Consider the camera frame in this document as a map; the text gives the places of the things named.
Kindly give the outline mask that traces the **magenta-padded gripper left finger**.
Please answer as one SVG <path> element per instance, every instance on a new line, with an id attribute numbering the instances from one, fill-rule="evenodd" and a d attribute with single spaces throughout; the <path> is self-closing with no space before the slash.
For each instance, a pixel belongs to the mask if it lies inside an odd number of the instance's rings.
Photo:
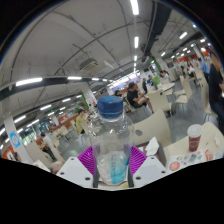
<path id="1" fill-rule="evenodd" d="M 88 147 L 78 157 L 69 157 L 57 176 L 84 188 L 97 188 L 99 173 L 93 149 Z"/>

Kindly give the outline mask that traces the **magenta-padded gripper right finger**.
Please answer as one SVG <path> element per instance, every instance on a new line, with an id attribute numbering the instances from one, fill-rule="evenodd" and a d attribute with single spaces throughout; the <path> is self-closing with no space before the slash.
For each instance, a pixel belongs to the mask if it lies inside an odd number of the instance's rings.
<path id="1" fill-rule="evenodd" d="M 155 156 L 147 156 L 132 147 L 129 158 L 128 185 L 140 188 L 168 175 L 166 168 Z"/>

